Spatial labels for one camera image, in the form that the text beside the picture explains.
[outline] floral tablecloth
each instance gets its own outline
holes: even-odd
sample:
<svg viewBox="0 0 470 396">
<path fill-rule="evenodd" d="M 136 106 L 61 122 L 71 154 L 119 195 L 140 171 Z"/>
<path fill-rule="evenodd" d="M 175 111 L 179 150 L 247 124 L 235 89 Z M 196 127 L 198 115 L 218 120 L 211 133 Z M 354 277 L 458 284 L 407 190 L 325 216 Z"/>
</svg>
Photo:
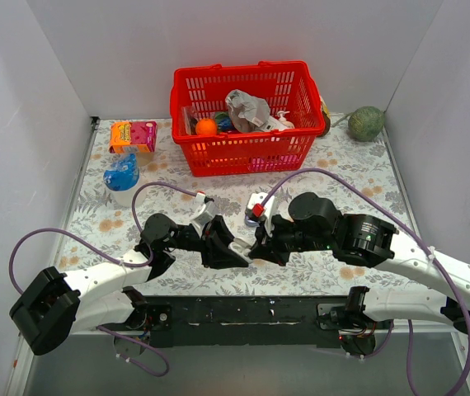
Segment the floral tablecloth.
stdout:
<svg viewBox="0 0 470 396">
<path fill-rule="evenodd" d="M 130 209 L 113 202 L 102 181 L 103 172 L 115 160 L 115 155 L 107 151 L 110 126 L 114 122 L 102 120 L 96 131 L 90 161 L 68 230 L 118 257 L 137 243 L 139 233 Z M 244 224 L 243 214 L 250 194 L 268 191 L 286 173 L 193 177 L 180 147 L 172 140 L 171 121 L 156 122 L 156 152 L 139 158 L 145 179 L 149 182 L 169 182 L 187 190 L 205 191 L 215 199 L 234 235 L 252 237 L 255 229 Z M 347 134 L 347 123 L 343 122 L 322 139 L 316 139 L 303 166 L 323 167 L 342 176 L 381 206 L 410 223 L 381 136 L 372 143 L 354 141 Z M 156 212 L 165 213 L 179 224 L 188 221 L 193 210 L 189 196 L 160 186 L 147 190 L 147 198 L 138 208 L 140 221 L 143 222 Z M 342 212 L 369 213 L 383 218 L 343 186 L 316 173 L 295 177 L 278 191 L 276 197 L 280 203 L 280 213 L 288 216 L 288 203 L 305 191 L 314 191 L 319 196 L 333 200 L 336 208 Z M 137 289 L 146 295 L 346 295 L 354 285 L 378 289 L 424 289 L 424 286 L 401 276 L 347 266 L 336 261 L 329 252 L 292 254 L 286 267 L 257 260 L 249 268 L 221 271 L 203 268 L 198 253 L 177 251 L 174 254 L 176 262 L 163 276 L 138 285 Z M 99 262 L 100 257 L 68 240 L 59 268 L 63 271 L 74 270 Z"/>
</svg>

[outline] plastic basket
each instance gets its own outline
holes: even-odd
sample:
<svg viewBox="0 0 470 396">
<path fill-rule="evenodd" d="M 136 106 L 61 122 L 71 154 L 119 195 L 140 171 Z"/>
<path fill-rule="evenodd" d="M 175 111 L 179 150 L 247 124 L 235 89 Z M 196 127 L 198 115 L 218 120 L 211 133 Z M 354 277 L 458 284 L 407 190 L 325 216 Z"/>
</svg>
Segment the plastic basket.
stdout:
<svg viewBox="0 0 470 396">
<path fill-rule="evenodd" d="M 233 89 L 266 99 L 273 116 L 289 111 L 287 118 L 295 129 L 188 135 L 183 108 L 193 106 L 200 119 L 213 118 L 216 111 L 227 110 L 225 98 Z M 197 177 L 299 169 L 325 128 L 316 84 L 301 61 L 180 68 L 171 92 L 171 116 L 172 138 Z"/>
</svg>

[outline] white wall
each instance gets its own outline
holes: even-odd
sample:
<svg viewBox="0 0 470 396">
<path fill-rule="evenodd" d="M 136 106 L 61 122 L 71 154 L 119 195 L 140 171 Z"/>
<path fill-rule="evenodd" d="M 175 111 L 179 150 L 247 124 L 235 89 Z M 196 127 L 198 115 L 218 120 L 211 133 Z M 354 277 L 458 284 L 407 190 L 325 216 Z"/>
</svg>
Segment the white wall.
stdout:
<svg viewBox="0 0 470 396">
<path fill-rule="evenodd" d="M 303 59 L 331 111 L 385 109 L 442 0 L 28 0 L 88 113 L 168 116 L 179 67 Z"/>
<path fill-rule="evenodd" d="M 8 257 L 24 233 L 59 225 L 89 132 L 90 119 L 26 2 L 0 0 L 0 394 L 17 343 Z M 54 240 L 35 238 L 16 260 L 23 286 L 49 264 Z"/>
<path fill-rule="evenodd" d="M 444 0 L 387 119 L 425 240 L 470 262 L 470 2 Z"/>
</svg>

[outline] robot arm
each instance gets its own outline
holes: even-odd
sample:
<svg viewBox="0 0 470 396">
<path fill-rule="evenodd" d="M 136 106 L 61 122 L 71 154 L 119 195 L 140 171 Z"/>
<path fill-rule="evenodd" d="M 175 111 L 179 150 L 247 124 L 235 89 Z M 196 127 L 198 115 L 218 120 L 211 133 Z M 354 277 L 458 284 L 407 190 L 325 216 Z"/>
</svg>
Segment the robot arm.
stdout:
<svg viewBox="0 0 470 396">
<path fill-rule="evenodd" d="M 257 216 L 253 208 L 266 194 L 251 196 L 247 215 L 258 222 L 256 241 L 235 238 L 214 202 L 197 195 L 197 210 L 188 225 L 153 214 L 145 223 L 139 244 L 120 260 L 60 274 L 43 270 L 10 311 L 21 334 L 36 355 L 52 351 L 70 333 L 105 323 L 129 329 L 163 328 L 164 312 L 145 302 L 132 285 L 163 274 L 175 261 L 175 249 L 199 252 L 202 265 L 212 269 L 247 267 L 260 258 L 285 266 L 291 252 L 332 251 L 334 258 L 354 266 L 406 276 L 430 288 L 426 292 L 379 292 L 367 287 L 350 290 L 346 304 L 320 313 L 322 328 L 366 328 L 384 320 L 421 319 L 452 323 L 465 332 L 458 304 L 440 272 L 412 238 L 368 214 L 342 214 L 333 203 L 314 193 L 297 196 L 289 205 L 293 221 L 276 214 L 270 199 Z M 470 309 L 470 265 L 436 253 Z M 144 263 L 131 268 L 125 265 Z"/>
<path fill-rule="evenodd" d="M 293 221 L 275 214 L 273 197 L 257 217 L 253 208 L 265 196 L 254 194 L 247 207 L 247 215 L 259 221 L 250 258 L 284 265 L 291 252 L 330 250 L 341 262 L 392 272 L 428 287 L 420 293 L 352 288 L 345 311 L 328 314 L 330 326 L 343 328 L 351 323 L 365 325 L 398 318 L 450 323 L 466 332 L 462 312 L 440 271 L 411 237 L 399 233 L 392 224 L 368 214 L 342 214 L 330 200 L 312 192 L 290 203 Z M 440 252 L 435 255 L 470 310 L 470 265 Z"/>
</svg>

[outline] green melon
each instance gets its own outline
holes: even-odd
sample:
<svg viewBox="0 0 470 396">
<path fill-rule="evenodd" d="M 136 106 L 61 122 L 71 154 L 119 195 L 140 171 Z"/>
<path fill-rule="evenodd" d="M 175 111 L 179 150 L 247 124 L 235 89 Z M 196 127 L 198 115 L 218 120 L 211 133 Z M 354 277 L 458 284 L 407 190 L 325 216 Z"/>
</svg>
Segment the green melon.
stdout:
<svg viewBox="0 0 470 396">
<path fill-rule="evenodd" d="M 369 142 L 382 131 L 384 123 L 383 111 L 372 106 L 360 107 L 349 118 L 349 131 L 353 138 Z"/>
</svg>

